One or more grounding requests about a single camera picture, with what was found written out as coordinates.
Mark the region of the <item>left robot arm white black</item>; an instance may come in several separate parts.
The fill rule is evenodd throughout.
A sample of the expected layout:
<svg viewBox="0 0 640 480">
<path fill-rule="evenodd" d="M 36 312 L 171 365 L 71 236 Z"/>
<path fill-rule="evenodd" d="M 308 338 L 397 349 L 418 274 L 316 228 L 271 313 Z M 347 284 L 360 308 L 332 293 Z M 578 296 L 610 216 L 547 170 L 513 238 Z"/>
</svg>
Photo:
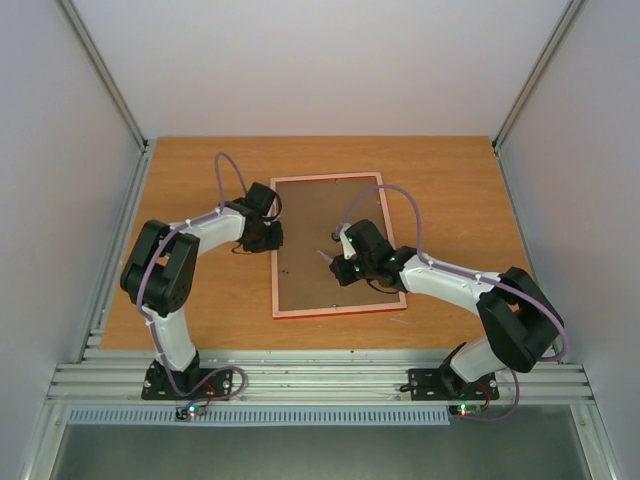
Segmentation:
<svg viewBox="0 0 640 480">
<path fill-rule="evenodd" d="M 185 304 L 201 255 L 227 243 L 245 254 L 278 250 L 283 244 L 281 211 L 280 196 L 253 183 L 244 196 L 195 219 L 173 224 L 149 220 L 143 225 L 120 277 L 120 287 L 144 317 L 155 348 L 142 399 L 228 400 L 246 388 L 248 378 L 241 368 L 201 365 Z"/>
</svg>

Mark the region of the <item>red picture frame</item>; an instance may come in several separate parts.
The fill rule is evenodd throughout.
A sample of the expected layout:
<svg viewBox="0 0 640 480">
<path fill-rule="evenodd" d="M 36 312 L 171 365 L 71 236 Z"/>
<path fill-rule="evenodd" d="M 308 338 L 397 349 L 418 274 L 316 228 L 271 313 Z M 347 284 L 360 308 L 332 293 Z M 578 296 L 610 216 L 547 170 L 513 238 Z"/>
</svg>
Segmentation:
<svg viewBox="0 0 640 480">
<path fill-rule="evenodd" d="M 363 280 L 342 287 L 317 247 L 332 258 L 342 253 L 331 234 L 347 216 L 372 221 L 394 240 L 386 194 L 375 190 L 354 209 L 353 200 L 383 183 L 379 172 L 321 174 L 273 178 L 271 189 L 283 204 L 279 215 L 283 245 L 271 253 L 272 316 L 275 319 L 399 311 L 407 308 L 403 293 L 381 293 Z"/>
</svg>

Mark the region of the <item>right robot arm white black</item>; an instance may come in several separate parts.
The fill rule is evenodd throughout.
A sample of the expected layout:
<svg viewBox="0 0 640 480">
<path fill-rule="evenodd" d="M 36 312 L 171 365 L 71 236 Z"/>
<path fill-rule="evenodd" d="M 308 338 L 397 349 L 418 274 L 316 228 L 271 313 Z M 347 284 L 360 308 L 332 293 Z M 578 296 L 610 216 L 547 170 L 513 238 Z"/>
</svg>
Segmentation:
<svg viewBox="0 0 640 480">
<path fill-rule="evenodd" d="M 341 225 L 331 236 L 341 254 L 330 270 L 342 286 L 364 281 L 383 292 L 419 294 L 476 315 L 484 335 L 456 347 L 438 368 L 448 399 L 503 369 L 528 373 L 556 340 L 567 340 L 564 322 L 533 278 L 512 267 L 480 272 L 429 257 L 413 247 L 394 248 L 369 220 Z"/>
</svg>

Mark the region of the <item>small clear-handled screwdriver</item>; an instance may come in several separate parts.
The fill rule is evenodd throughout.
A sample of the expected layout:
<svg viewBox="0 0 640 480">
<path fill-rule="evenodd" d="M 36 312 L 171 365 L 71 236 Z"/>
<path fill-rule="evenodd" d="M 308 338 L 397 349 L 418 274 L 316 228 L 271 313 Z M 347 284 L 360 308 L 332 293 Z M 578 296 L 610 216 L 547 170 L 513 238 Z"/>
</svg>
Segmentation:
<svg viewBox="0 0 640 480">
<path fill-rule="evenodd" d="M 327 263 L 330 264 L 333 260 L 333 258 L 328 255 L 327 253 L 321 251 L 319 248 L 315 247 L 314 251 Z"/>
</svg>

